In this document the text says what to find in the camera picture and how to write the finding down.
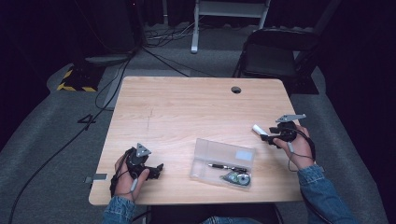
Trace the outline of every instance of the black chair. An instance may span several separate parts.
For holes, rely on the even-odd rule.
[[[233,77],[280,79],[288,95],[318,94],[311,78],[317,66],[318,36],[289,29],[263,28],[244,44]]]

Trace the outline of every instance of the wire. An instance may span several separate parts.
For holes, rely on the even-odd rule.
[[[312,139],[310,137],[306,136],[305,133],[303,133],[302,131],[297,130],[297,129],[292,129],[292,128],[282,128],[282,129],[283,130],[289,130],[289,131],[292,131],[292,132],[296,132],[299,135],[301,135],[305,139],[305,141],[308,143],[308,145],[311,147],[311,153],[312,153],[312,158],[311,159],[313,161],[315,161],[317,159],[317,151],[315,150],[315,143],[312,141]]]
[[[107,109],[106,106],[104,106],[104,107],[99,106],[98,103],[97,103],[97,100],[98,100],[98,98],[99,98],[99,95],[102,94],[102,92],[103,92],[108,86],[110,86],[110,84],[113,83],[114,80],[117,79],[117,77],[118,77],[119,74],[120,74],[120,69],[121,69],[123,66],[124,66],[124,63],[119,67],[119,69],[117,70],[117,74],[114,76],[114,78],[111,79],[111,80],[99,91],[99,93],[96,95],[96,97],[95,97],[95,106],[96,106],[97,108],[103,109],[103,110],[105,110],[105,111],[114,111],[113,109]],[[120,83],[122,82],[123,75],[124,75],[124,73],[122,72],[122,75],[121,75],[120,80],[119,80],[119,84],[117,85],[117,88],[116,88],[116,91],[113,93],[113,97],[111,97],[111,99],[109,100],[109,102],[114,98],[115,94],[117,93],[117,89],[119,88]]]
[[[190,27],[191,27],[191,25],[187,26],[186,28],[178,28],[178,29],[175,28],[175,29],[174,29],[174,32],[173,32],[171,35],[174,35],[175,32],[176,32],[176,30],[180,30],[180,31],[181,31],[180,34],[177,34],[176,36],[183,35],[183,33],[184,33],[186,30],[188,30]],[[159,35],[158,32],[157,32],[156,30],[153,30],[153,31],[145,31],[146,33],[151,33],[151,32],[156,33],[156,35],[146,36],[146,39],[158,39],[158,38],[168,37],[169,35],[166,34],[167,31],[169,31],[169,28],[168,28],[168,29],[165,29],[165,32],[163,32],[163,34],[161,34],[161,35]]]
[[[159,61],[161,61],[162,63],[166,64],[167,66],[169,66],[170,68],[172,68],[173,70],[177,71],[178,73],[180,73],[181,75],[185,76],[185,77],[191,77],[187,74],[184,74],[182,72],[180,72],[179,70],[177,70],[174,66],[170,65],[169,63],[164,62],[162,59],[160,59],[160,57],[157,57],[155,54],[151,53],[150,51],[146,50],[145,48],[142,47],[142,50],[145,51],[146,53],[148,53],[149,55],[153,56],[154,58],[158,59]]]
[[[294,155],[299,156],[299,157],[305,157],[305,158],[308,158],[308,159],[311,159],[312,161],[314,161],[314,159],[313,159],[312,157],[303,156],[303,155],[300,155],[300,154],[291,152],[291,156],[290,156],[289,161],[288,161],[288,168],[289,168],[289,171],[292,171],[292,172],[298,172],[298,170],[291,170],[291,168],[290,168],[291,158],[292,158]]]
[[[276,216],[277,216],[278,222],[280,222],[280,224],[284,224],[282,214],[280,214],[280,211],[277,208],[275,203],[274,203],[274,208],[275,208],[275,212],[276,212]]]
[[[125,68],[128,65],[128,63],[126,63],[123,67],[122,70],[122,75],[125,72]],[[114,93],[113,96],[111,97],[111,99],[106,103],[105,107],[108,106],[108,104],[111,102],[111,100],[114,98],[116,94]],[[74,140],[76,140],[84,131],[85,129],[90,126],[98,117],[99,115],[101,115],[103,113],[103,111],[105,111],[103,108],[93,117],[93,119],[89,120],[87,122],[87,124],[75,135],[73,136],[65,145],[63,145],[58,151],[56,151],[51,157],[49,157],[49,159],[47,159],[36,171],[35,173],[26,181],[26,183],[23,185],[22,189],[20,190],[20,192],[18,193],[17,198],[14,201],[14,204],[12,205],[11,208],[11,213],[9,215],[9,219],[8,219],[8,224],[12,223],[12,219],[14,217],[14,213],[15,213],[15,209],[17,207],[18,201],[20,200],[20,197],[22,196],[23,192],[25,191],[25,189],[27,188],[27,186],[30,184],[30,182],[37,176],[37,174],[53,159],[55,158],[59,153],[61,153],[65,148],[67,148]]]
[[[125,63],[128,61],[128,59],[133,56],[132,53],[128,53],[126,55],[124,55],[124,58],[121,59],[115,59],[115,60],[110,60],[110,61],[105,61],[105,62],[100,62],[100,61],[95,61],[94,58],[88,58],[85,59],[88,63],[92,64],[93,66],[97,66],[97,67],[108,67],[108,66],[113,66],[113,65],[117,65],[120,63]]]
[[[179,40],[179,39],[182,39],[182,38],[186,37],[187,35],[192,35],[192,33],[183,34],[185,31],[189,31],[191,29],[190,27],[192,25],[193,25],[193,23],[191,25],[189,25],[188,27],[184,28],[180,33],[176,32],[176,30],[174,30],[171,34],[167,34],[167,31],[169,31],[169,29],[167,29],[161,35],[147,36],[146,37],[147,40],[158,39],[158,43],[156,43],[156,44],[147,43],[145,45],[145,47],[147,47],[147,48],[163,47],[163,46],[167,45],[168,43],[170,43],[173,40]]]
[[[199,72],[199,73],[208,75],[208,76],[210,76],[210,77],[216,77],[216,76],[213,76],[213,75],[208,74],[208,73],[206,73],[206,72],[203,72],[203,71],[197,70],[197,69],[195,69],[195,68],[189,67],[189,66],[187,66],[187,65],[184,65],[184,64],[182,64],[182,63],[178,63],[178,62],[175,62],[175,61],[173,61],[173,60],[171,60],[171,59],[165,58],[165,57],[163,57],[163,56],[161,56],[161,55],[159,55],[159,54],[154,54],[154,55],[156,55],[157,57],[161,57],[161,58],[163,58],[163,59],[165,59],[165,60],[167,60],[167,61],[169,61],[169,62],[176,63],[176,64],[181,65],[181,66],[186,67],[186,68],[190,68],[191,70],[194,70],[194,71],[196,71],[196,72]]]

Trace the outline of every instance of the wooden table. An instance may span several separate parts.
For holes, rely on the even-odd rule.
[[[232,87],[240,93],[233,93]],[[255,203],[300,201],[297,174],[282,149],[252,131],[268,131],[284,114],[295,114],[279,80],[212,77],[126,77],[107,133],[90,202],[110,201],[114,163],[137,143],[152,153],[147,166],[164,167],[148,180],[138,204]],[[256,150],[249,189],[227,188],[190,178],[197,138]]]

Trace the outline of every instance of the black cable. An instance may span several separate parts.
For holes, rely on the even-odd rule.
[[[158,43],[157,43],[157,44],[150,44],[150,43],[149,43],[149,39],[146,37],[148,43],[146,43],[145,46],[146,46],[147,48],[161,47],[161,43],[162,43],[163,41],[165,41],[170,35],[173,35],[173,34],[175,33],[175,30],[174,30],[171,34],[167,34],[168,31],[169,31],[169,29],[167,29],[167,30],[166,30],[165,32],[163,32],[161,35],[157,35],[157,36],[163,36],[162,38],[159,38],[159,39],[158,39]]]
[[[99,93],[96,95],[96,97],[95,97],[95,106],[96,106],[97,108],[99,108],[99,109],[104,109],[105,111],[114,111],[113,109],[106,109],[105,106],[104,106],[104,107],[99,106],[99,105],[97,104],[97,100],[98,100],[98,98],[99,98],[99,95],[102,94],[103,90],[105,90],[108,86],[110,86],[111,83],[113,83],[114,80],[117,79],[117,77],[119,76],[120,69],[122,68],[122,66],[123,66],[123,64],[119,67],[119,69],[118,69],[118,71],[117,71],[117,74],[114,76],[114,78],[111,79],[111,81],[109,81],[109,82],[99,91]],[[114,96],[115,96],[115,94],[117,93],[117,89],[120,87],[120,83],[122,82],[123,75],[124,75],[124,72],[122,72],[122,75],[121,75],[121,77],[120,77],[119,84],[117,85],[116,91],[113,93],[113,96],[111,97],[111,99],[113,99]]]
[[[86,61],[90,64],[92,64],[93,66],[97,66],[97,67],[109,67],[109,66],[113,66],[113,65],[117,65],[120,63],[125,63],[128,61],[129,57],[131,57],[132,54],[126,54],[126,57],[123,59],[116,59],[116,60],[112,60],[112,61],[105,61],[105,62],[94,62],[94,61],[89,61],[86,59]]]
[[[122,70],[122,75],[125,72],[125,68],[128,65],[128,63],[125,64],[123,70]],[[114,98],[116,94],[113,94],[113,96],[111,97],[111,99],[106,103],[105,108],[108,106],[108,104],[111,102],[111,100]],[[9,215],[9,219],[8,219],[8,224],[12,223],[12,219],[14,217],[14,212],[15,209],[17,207],[18,201],[20,200],[20,197],[22,196],[23,192],[25,191],[25,189],[27,188],[27,186],[30,184],[30,182],[35,178],[35,176],[53,159],[55,158],[59,153],[61,153],[65,148],[67,148],[74,140],[76,140],[84,131],[85,129],[90,126],[98,117],[99,115],[102,114],[102,112],[105,111],[104,109],[101,109],[94,117],[93,119],[89,120],[87,122],[87,124],[74,136],[72,137],[63,147],[61,147],[58,151],[56,151],[51,157],[49,157],[49,159],[47,159],[36,171],[35,173],[28,179],[28,181],[26,181],[26,183],[23,185],[22,189],[20,190],[20,192],[18,193],[17,198],[14,201],[14,204],[12,205],[11,208],[11,214]]]
[[[185,77],[191,77],[191,76],[189,76],[187,74],[184,74],[184,73],[180,72],[179,70],[177,70],[174,66],[170,65],[169,63],[164,62],[162,59],[160,59],[160,57],[157,57],[155,54],[151,53],[150,51],[146,50],[145,48],[142,47],[142,50],[145,51],[146,53],[148,53],[149,55],[153,56],[154,58],[158,59],[160,62],[166,64],[167,66],[169,66],[173,70],[177,71],[181,75],[183,75]]]
[[[213,76],[213,75],[211,75],[211,74],[208,74],[208,73],[203,72],[203,71],[200,71],[200,70],[198,70],[198,69],[189,67],[189,66],[187,66],[187,65],[185,65],[185,64],[178,63],[178,62],[175,62],[175,61],[173,61],[173,60],[171,60],[171,59],[165,58],[165,57],[163,57],[162,55],[159,55],[159,54],[154,54],[154,55],[156,55],[157,57],[161,57],[161,58],[163,58],[163,59],[165,59],[165,60],[167,60],[167,61],[169,61],[169,62],[176,63],[176,64],[181,65],[181,66],[186,67],[186,68],[190,68],[191,70],[194,70],[194,71],[196,71],[196,72],[199,72],[199,73],[208,75],[208,76],[210,76],[210,77],[215,77],[215,76]]]
[[[277,208],[276,204],[274,204],[274,208],[275,208],[275,212],[276,212],[276,216],[277,216],[278,222],[280,222],[280,224],[284,224],[282,214],[280,214],[280,211]]]
[[[185,35],[183,35],[183,32],[186,31],[186,30],[190,31],[191,28],[187,27],[187,28],[183,29],[180,34],[177,34],[175,31],[173,31],[171,34],[163,35],[162,38],[159,38],[157,44],[147,43],[145,45],[145,47],[147,47],[147,48],[163,47],[163,46],[169,44],[171,41],[182,39],[182,38],[186,37],[187,35],[192,35],[192,33],[186,33]]]
[[[312,139],[310,137],[306,136],[305,133],[303,133],[302,131],[297,130],[297,129],[282,127],[282,130],[289,130],[289,131],[292,131],[292,132],[296,132],[300,136],[302,136],[305,139],[305,141],[308,143],[309,147],[311,148],[311,153],[312,153],[312,158],[311,159],[313,161],[315,161],[317,159],[317,151],[315,150],[315,143],[312,141]]]

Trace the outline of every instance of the hand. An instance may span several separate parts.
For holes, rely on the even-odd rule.
[[[117,169],[120,167],[122,157],[123,156],[121,156],[115,164],[116,172],[117,172]],[[146,182],[146,179],[148,178],[148,176],[149,176],[149,169],[146,169],[138,177],[136,188],[134,189],[134,192],[131,193],[130,192],[131,186],[132,186],[132,183],[134,182],[134,180],[132,179],[131,175],[129,174],[128,167],[124,161],[120,168],[120,171],[119,171],[119,182],[116,186],[114,195],[123,197],[125,199],[128,199],[131,202],[134,202],[137,199],[137,197],[139,196],[140,189],[142,188],[143,184]]]
[[[307,137],[309,137],[309,132],[305,127],[300,125],[296,125],[296,127],[297,130],[303,132]],[[285,150],[286,155],[288,155],[289,159],[297,166],[299,170],[314,164],[311,147],[299,134],[297,134],[296,139],[291,142],[294,148],[294,153],[290,152],[287,142],[279,138],[275,138],[274,143]]]

